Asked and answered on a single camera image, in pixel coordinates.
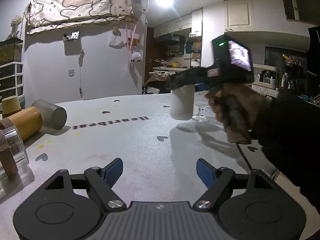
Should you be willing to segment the person's right hand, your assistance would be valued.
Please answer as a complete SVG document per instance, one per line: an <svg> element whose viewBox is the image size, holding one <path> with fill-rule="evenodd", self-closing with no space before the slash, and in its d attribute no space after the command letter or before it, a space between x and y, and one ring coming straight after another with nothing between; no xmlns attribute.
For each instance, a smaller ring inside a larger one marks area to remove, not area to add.
<svg viewBox="0 0 320 240"><path fill-rule="evenodd" d="M209 105L222 123L230 143L248 145L258 114L267 109L271 100L242 84L225 83L216 93L206 94Z"/></svg>

